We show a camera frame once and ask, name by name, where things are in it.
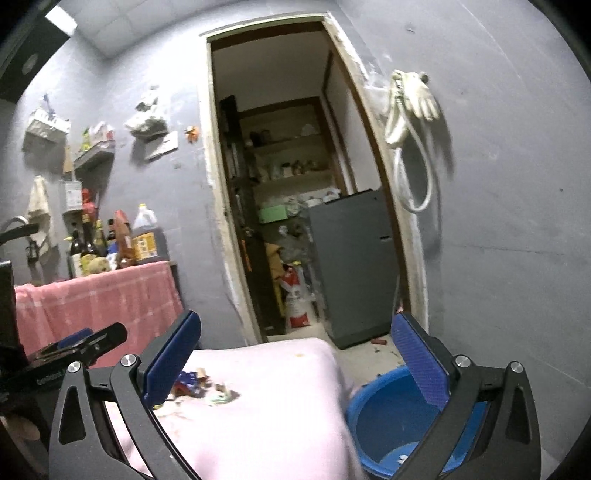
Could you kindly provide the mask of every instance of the red plaid cloth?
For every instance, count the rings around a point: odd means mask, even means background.
[[[100,357],[108,367],[141,353],[183,311],[170,267],[155,262],[42,287],[15,288],[18,334],[27,355],[85,327],[94,332],[121,322],[127,341]]]

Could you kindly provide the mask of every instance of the metal screw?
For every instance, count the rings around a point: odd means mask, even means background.
[[[81,363],[80,362],[72,362],[70,365],[68,365],[68,371],[71,374],[75,374],[81,367]]]
[[[470,362],[470,359],[466,357],[466,355],[458,355],[456,357],[456,365],[459,367],[466,368],[469,367],[471,363],[472,362]]]
[[[123,365],[124,367],[131,367],[131,365],[133,365],[136,360],[137,357],[134,354],[129,353],[123,356],[123,358],[121,359],[121,365]]]
[[[523,365],[521,365],[519,362],[511,362],[511,369],[516,374],[520,374],[523,371]]]

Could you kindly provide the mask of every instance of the pink cloth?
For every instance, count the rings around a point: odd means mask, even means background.
[[[85,327],[97,332],[114,322],[127,341],[100,357],[96,367],[141,353],[164,333],[183,307],[166,262],[90,275],[42,287],[15,288],[18,334],[27,355]]]
[[[155,415],[203,480],[368,480],[345,422],[353,381],[328,343],[196,350],[184,370],[200,367],[239,396],[216,406],[182,397]],[[106,405],[131,466],[149,473],[117,405]]]

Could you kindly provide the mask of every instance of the blue bucket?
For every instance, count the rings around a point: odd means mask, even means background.
[[[466,457],[482,423],[486,402],[477,403],[443,472]],[[429,405],[407,367],[382,375],[366,385],[347,409],[347,424],[363,468],[377,478],[390,479],[401,455],[410,455],[439,414]]]

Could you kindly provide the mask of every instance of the ceiling light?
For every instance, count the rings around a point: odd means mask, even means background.
[[[54,7],[45,18],[69,36],[74,34],[74,30],[78,26],[76,21],[59,5]]]

